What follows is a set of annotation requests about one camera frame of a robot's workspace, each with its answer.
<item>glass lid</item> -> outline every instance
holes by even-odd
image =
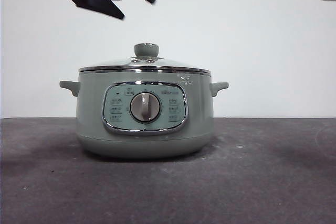
[[[102,71],[102,70],[169,70],[178,72],[202,72],[210,74],[210,71],[196,68],[174,60],[167,60],[158,57],[159,47],[152,43],[141,43],[134,46],[135,57],[124,60],[114,60],[101,64],[80,68],[79,72]]]

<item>chrome trim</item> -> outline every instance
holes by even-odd
[[[104,115],[107,93],[109,92],[109,90],[111,88],[113,88],[115,86],[125,85],[125,84],[126,85],[137,85],[137,84],[164,85],[164,86],[173,86],[173,87],[179,88],[182,91],[183,100],[184,100],[184,111],[185,111],[184,119],[177,126],[167,128],[167,129],[159,129],[159,130],[127,130],[127,129],[122,129],[122,128],[118,128],[118,127],[113,126],[112,124],[110,124],[106,120],[105,115]],[[161,81],[128,81],[128,82],[117,82],[117,83],[112,84],[105,91],[103,106],[102,106],[102,114],[101,114],[102,121],[103,121],[104,126],[107,130],[109,130],[113,133],[124,134],[124,135],[133,135],[133,136],[163,135],[163,134],[169,134],[169,133],[176,132],[176,131],[178,131],[182,128],[182,126],[187,121],[188,116],[189,116],[188,102],[187,102],[187,97],[185,95],[184,89],[176,83],[161,82]]]
[[[185,74],[199,74],[202,76],[211,76],[210,72],[194,72],[194,71],[182,71],[182,70],[158,70],[158,69],[111,69],[111,70],[89,70],[80,71],[79,73],[185,73]]]
[[[171,66],[95,66],[95,67],[85,67],[80,68],[79,72],[86,71],[97,71],[97,70],[129,70],[129,69],[138,69],[138,70],[170,70],[170,71],[184,71],[184,72],[200,72],[211,74],[209,70],[200,69],[200,68],[185,68],[185,67],[171,67]]]

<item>stainless steel rim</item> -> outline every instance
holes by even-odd
[[[99,70],[164,70],[172,72],[198,72],[211,74],[209,70],[200,68],[184,68],[184,67],[170,67],[170,66],[96,66],[80,68],[79,72],[99,71]]]

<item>lid knob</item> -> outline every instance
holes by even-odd
[[[159,46],[153,43],[141,43],[134,46],[134,52],[140,58],[152,58],[159,55]]]

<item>button icon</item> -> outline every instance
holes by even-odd
[[[122,122],[122,115],[111,115],[110,120],[113,123],[121,123]]]
[[[170,98],[169,99],[169,105],[179,105],[180,101],[176,98]]]
[[[124,95],[134,95],[134,91],[132,88],[126,88],[124,91]]]
[[[111,101],[110,101],[110,104],[111,105],[122,105],[122,100],[120,98],[113,98]]]
[[[176,114],[181,112],[180,106],[169,106],[168,108],[170,114]]]
[[[111,114],[122,114],[122,106],[115,106],[110,109]]]
[[[179,115],[170,115],[169,116],[169,122],[178,122],[181,120],[181,117]]]

